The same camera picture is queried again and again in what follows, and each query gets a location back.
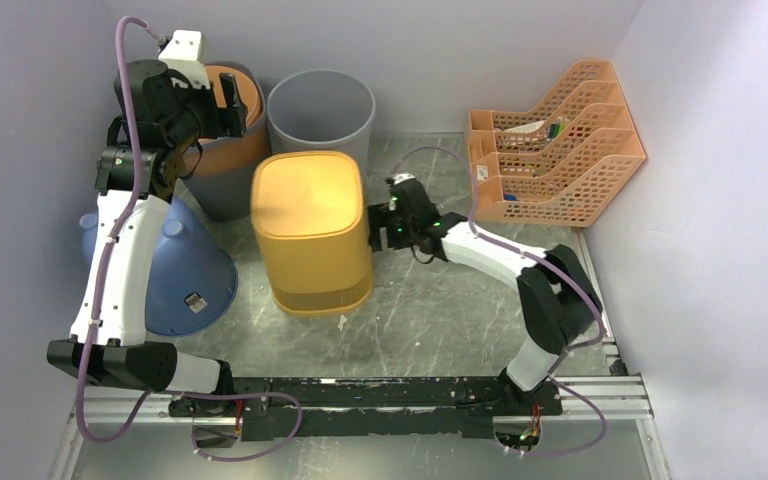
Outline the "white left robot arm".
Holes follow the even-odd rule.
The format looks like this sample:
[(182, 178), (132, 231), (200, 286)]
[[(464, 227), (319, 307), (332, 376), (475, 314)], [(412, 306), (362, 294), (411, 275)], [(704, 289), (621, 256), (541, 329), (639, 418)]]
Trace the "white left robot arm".
[(48, 344), (47, 360), (83, 387), (193, 395), (221, 416), (237, 400), (229, 364), (148, 340), (145, 306), (184, 153), (202, 139), (242, 136), (247, 110), (235, 78), (212, 81), (199, 60), (129, 62), (114, 90), (121, 113), (96, 164), (90, 277), (68, 336)]

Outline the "yellow mesh plastic bin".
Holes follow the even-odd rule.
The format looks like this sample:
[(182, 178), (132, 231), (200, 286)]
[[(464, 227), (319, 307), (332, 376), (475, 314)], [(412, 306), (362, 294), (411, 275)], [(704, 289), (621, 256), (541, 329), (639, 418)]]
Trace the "yellow mesh plastic bin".
[(363, 179), (338, 151), (273, 155), (256, 169), (251, 221), (276, 305), (297, 316), (345, 314), (374, 286)]

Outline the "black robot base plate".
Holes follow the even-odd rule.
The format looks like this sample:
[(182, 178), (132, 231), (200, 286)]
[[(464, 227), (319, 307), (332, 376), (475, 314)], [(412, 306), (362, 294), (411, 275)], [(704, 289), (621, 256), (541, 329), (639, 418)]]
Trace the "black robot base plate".
[(181, 398), (167, 413), (198, 426), (241, 423), (244, 441), (296, 437), (459, 434), (491, 439), (495, 424), (535, 414), (558, 416), (562, 403), (548, 381), (520, 390), (501, 376), (234, 380), (242, 401)]

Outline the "blue plastic bin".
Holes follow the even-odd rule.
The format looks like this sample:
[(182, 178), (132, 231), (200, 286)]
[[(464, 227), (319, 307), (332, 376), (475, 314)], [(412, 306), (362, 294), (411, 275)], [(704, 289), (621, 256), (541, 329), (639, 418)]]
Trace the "blue plastic bin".
[(146, 333), (183, 336), (218, 320), (236, 293), (237, 270), (195, 213), (182, 201), (112, 191), (81, 219), (82, 248), (91, 270), (79, 313), (70, 328), (86, 338), (92, 319), (96, 342), (142, 342)]

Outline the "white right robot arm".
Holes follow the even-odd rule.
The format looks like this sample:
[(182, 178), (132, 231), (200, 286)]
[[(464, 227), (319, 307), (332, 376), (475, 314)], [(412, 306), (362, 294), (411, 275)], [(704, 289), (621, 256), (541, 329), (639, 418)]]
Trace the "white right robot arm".
[(518, 244), (464, 215), (442, 214), (411, 174), (395, 174), (386, 183), (389, 200), (367, 209), (373, 250), (409, 248), (475, 269), (517, 293), (525, 339), (503, 369), (507, 381), (499, 398), (508, 412), (525, 413), (538, 399), (537, 387), (581, 344), (579, 336), (602, 318), (603, 306), (578, 256), (565, 245), (543, 249)]

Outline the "orange plastic bin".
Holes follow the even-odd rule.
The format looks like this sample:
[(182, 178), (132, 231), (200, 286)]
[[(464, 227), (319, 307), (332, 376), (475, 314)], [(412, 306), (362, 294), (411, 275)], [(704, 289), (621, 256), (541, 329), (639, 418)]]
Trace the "orange plastic bin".
[(250, 70), (234, 62), (216, 62), (207, 66), (209, 78), (218, 82), (223, 73), (232, 74), (247, 107), (246, 132), (242, 137), (200, 138), (197, 146), (183, 155), (182, 179), (213, 176), (259, 161), (270, 155), (266, 132), (266, 100), (262, 88)]

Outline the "light grey plastic bin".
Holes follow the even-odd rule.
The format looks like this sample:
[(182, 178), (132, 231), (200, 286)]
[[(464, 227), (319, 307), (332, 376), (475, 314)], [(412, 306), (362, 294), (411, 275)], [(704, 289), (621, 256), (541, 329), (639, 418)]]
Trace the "light grey plastic bin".
[(339, 151), (365, 174), (376, 113), (371, 89), (349, 74), (328, 69), (293, 74), (266, 100), (272, 152)]

